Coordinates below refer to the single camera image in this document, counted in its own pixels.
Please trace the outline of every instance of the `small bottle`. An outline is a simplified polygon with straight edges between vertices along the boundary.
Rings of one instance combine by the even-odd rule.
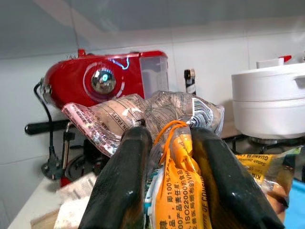
[[[194,69],[184,70],[184,79],[185,79],[186,92],[191,94],[196,94],[195,70]]]

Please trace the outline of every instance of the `white pot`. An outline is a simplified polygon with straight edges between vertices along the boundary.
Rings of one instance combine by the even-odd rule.
[[[232,87],[234,101],[305,98],[305,63],[241,72],[232,75]]]
[[[276,102],[233,101],[236,128],[263,139],[297,138],[305,135],[305,99]]]

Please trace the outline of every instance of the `white countertop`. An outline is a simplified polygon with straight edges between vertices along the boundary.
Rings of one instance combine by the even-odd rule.
[[[44,178],[8,229],[31,229],[31,220],[59,209],[61,198],[56,194],[59,187],[59,181]]]

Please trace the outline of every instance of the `gas stove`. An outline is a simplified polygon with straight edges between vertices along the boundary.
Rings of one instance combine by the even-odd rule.
[[[298,146],[305,146],[305,136],[294,139],[260,139],[246,135],[224,138],[236,155],[240,154],[280,154]],[[305,182],[305,147],[295,159],[295,178]]]

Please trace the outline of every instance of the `chrome knob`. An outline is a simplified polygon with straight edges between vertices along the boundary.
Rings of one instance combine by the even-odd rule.
[[[96,92],[108,94],[114,90],[116,80],[109,69],[99,69],[93,74],[91,85]]]

